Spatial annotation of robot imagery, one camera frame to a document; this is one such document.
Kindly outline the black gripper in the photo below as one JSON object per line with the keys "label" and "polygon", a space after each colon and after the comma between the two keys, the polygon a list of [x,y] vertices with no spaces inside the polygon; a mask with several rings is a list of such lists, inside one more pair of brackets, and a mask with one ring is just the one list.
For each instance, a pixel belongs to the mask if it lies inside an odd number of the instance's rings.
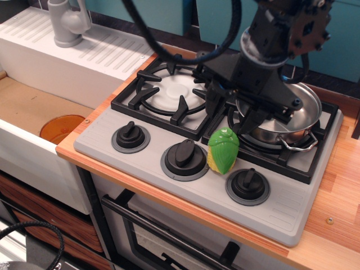
{"label": "black gripper", "polygon": [[238,135],[251,133],[272,117],[287,123],[293,112],[303,106],[302,100],[281,81],[277,69],[259,66],[241,52],[198,63],[193,76],[205,83],[205,111],[209,117],[229,98],[251,107],[240,122]]}

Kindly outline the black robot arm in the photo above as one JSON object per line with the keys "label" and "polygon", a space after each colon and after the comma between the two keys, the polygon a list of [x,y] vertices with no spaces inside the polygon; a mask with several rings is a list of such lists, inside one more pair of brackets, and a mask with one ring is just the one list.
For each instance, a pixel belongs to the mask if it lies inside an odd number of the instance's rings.
{"label": "black robot arm", "polygon": [[330,39],[331,1],[258,1],[251,25],[243,32],[240,50],[222,54],[197,66],[193,74],[206,87],[205,111],[213,117],[233,97],[249,105],[240,133],[247,134],[265,120],[288,123],[304,103],[291,89],[302,76],[282,74],[287,60],[301,57],[309,70],[310,51]]}

